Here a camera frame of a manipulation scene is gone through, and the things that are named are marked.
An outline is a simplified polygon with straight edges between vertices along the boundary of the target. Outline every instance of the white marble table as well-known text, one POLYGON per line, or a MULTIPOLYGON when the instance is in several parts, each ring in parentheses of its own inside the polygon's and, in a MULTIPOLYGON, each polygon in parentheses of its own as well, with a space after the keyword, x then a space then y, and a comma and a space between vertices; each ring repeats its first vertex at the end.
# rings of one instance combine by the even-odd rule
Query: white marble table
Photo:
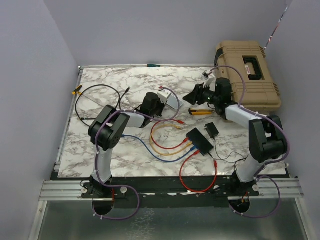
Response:
MULTIPOLYGON (((132 109, 142 103, 147 92, 157 92, 159 86, 171 88, 182 99, 183 96, 193 90, 196 83, 201 83, 201 73, 207 67, 128 67, 128 68, 85 68, 81 79, 83 89, 97 84, 106 84, 117 89, 123 94, 127 87, 130 91, 122 100, 123 109, 132 109)), ((105 105, 115 106, 118 95, 109 88, 97 87, 88 90, 78 103, 78 112, 83 117, 95 118, 105 105)), ((190 105, 184 103, 176 119, 184 121, 183 129, 162 128, 155 134, 155 139, 166 147, 179 144, 186 138, 186 133, 197 127, 200 132, 210 139, 204 130, 205 124, 214 122, 219 135, 217 140, 217 152, 221 158, 226 158, 229 153, 235 151, 247 156, 248 131, 233 123, 221 119, 216 114, 204 116, 191 116, 188 114, 190 105)), ((207 108, 206 105, 198 106, 199 109, 207 108)), ((163 118, 170 117, 174 111, 165 108, 163 118)), ((141 138, 148 146, 150 130, 153 123, 145 128, 125 129, 125 134, 141 138)), ((165 160, 174 160, 186 153, 190 147, 174 156, 159 156, 165 160)), ((66 144, 61 158, 59 178, 86 178, 89 177, 94 167, 94 145, 88 136, 88 127, 80 122, 75 113, 72 114, 66 144)), ((242 157, 232 154, 228 162, 235 162, 242 157)), ((183 160, 174 163, 164 163, 153 158, 145 147, 136 139, 122 138, 114 148, 111 172, 114 177, 164 177, 178 176, 183 160)), ((218 175, 231 175, 234 170, 233 163, 218 161, 218 175)), ((214 173, 213 160, 209 156, 198 154, 190 159, 184 167, 185 176, 210 176, 214 173)), ((263 174, 286 174, 283 162, 270 164, 262 172, 263 174)))

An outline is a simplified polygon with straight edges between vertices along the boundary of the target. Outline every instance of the yellow tool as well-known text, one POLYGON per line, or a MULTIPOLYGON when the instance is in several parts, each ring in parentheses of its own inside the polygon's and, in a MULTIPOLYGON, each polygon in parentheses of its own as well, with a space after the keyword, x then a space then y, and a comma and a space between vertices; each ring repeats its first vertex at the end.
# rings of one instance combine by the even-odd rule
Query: yellow tool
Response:
POLYGON ((213 114, 215 111, 210 109, 192 109, 189 108, 190 115, 210 115, 213 114))
POLYGON ((81 92, 79 92, 81 88, 82 88, 82 85, 77 86, 76 89, 72 91, 72 94, 73 95, 76 95, 76 94, 81 95, 81 92))

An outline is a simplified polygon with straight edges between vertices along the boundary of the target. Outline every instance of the screwdriver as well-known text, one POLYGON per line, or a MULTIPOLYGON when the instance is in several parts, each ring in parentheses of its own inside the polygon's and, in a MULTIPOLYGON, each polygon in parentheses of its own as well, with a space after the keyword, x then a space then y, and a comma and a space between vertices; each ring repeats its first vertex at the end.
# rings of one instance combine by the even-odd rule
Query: screwdriver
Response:
POLYGON ((210 115, 213 114, 215 111, 210 109, 192 109, 189 108, 190 115, 210 115))

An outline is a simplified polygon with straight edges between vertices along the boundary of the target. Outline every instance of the yellow cable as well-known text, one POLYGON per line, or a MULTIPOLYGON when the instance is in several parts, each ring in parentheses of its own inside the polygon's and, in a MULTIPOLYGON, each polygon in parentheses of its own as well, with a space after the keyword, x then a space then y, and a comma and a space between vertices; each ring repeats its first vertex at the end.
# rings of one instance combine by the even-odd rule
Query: yellow cable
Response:
POLYGON ((180 152, 182 152, 183 150, 185 150, 187 147, 189 147, 192 142, 188 142, 182 149, 176 151, 176 152, 173 152, 173 153, 162 153, 162 152, 159 152, 153 145, 153 142, 152 142, 152 136, 154 135, 155 131, 158 130, 158 129, 162 129, 162 128, 165 128, 165 127, 173 127, 173 128, 176 128, 176 129, 181 129, 180 126, 177 126, 177 125, 174 125, 174 124, 164 124, 164 125, 161 125, 161 126, 158 126, 157 128, 155 128, 153 130, 153 132, 150 134, 150 138, 149 138, 149 141, 150 141, 150 146, 152 147, 152 149, 159 155, 162 155, 162 156, 172 156, 172 155, 175 155, 175 154, 178 154, 180 152))

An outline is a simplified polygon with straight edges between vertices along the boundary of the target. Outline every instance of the marble surface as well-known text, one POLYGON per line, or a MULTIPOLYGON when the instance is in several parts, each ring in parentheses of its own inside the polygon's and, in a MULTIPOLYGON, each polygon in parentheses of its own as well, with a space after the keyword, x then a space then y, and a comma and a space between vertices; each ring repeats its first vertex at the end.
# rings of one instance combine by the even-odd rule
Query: marble surface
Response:
MULTIPOLYGON (((117 89, 122 95, 127 87, 130 91, 122 100, 123 109, 133 109, 142 103, 147 92, 157 92, 159 86, 165 86, 176 92, 182 99, 183 96, 193 90, 196 83, 202 83, 201 73, 207 67, 130 67, 130 68, 85 68, 81 79, 83 89, 97 84, 107 84, 117 89)), ((109 88, 96 87, 88 90, 78 103, 78 112, 82 117, 95 118, 105 105, 115 106, 118 95, 109 88)), ((179 144, 186 138, 186 133, 193 128, 198 128, 200 132, 210 139, 205 131, 205 124, 214 122, 219 135, 216 138, 216 150, 221 158, 226 158, 231 152, 238 152, 247 156, 248 130, 233 123, 221 119, 218 115, 191 116, 188 114, 190 105, 184 103, 176 119, 185 122, 182 129, 165 127, 159 129, 154 138, 163 146, 171 147, 179 144)), ((206 105, 194 106, 194 108, 207 109, 206 105)), ((165 108, 163 118, 168 118, 174 111, 165 108)), ((125 134, 137 136, 150 146, 149 136, 153 123, 145 128, 127 127, 125 134)), ((174 156, 156 156, 164 160, 175 160, 182 156, 189 149, 174 156)), ((88 136, 88 127, 80 122, 73 111, 70 127, 67 134, 66 144, 61 158, 59 178, 85 178, 89 177, 94 167, 94 145, 88 136)), ((231 175, 234 170, 236 160, 242 157, 232 154, 227 161, 218 161, 218 175, 231 175)), ((183 160, 164 163, 153 158, 141 142, 134 138, 122 138, 114 148, 111 172, 114 177, 163 177, 178 176, 183 160)), ((213 160, 207 155, 198 154, 192 157, 183 169, 184 176, 210 176, 214 174, 213 160)), ((263 171, 264 174, 286 174, 283 162, 268 165, 263 171)))

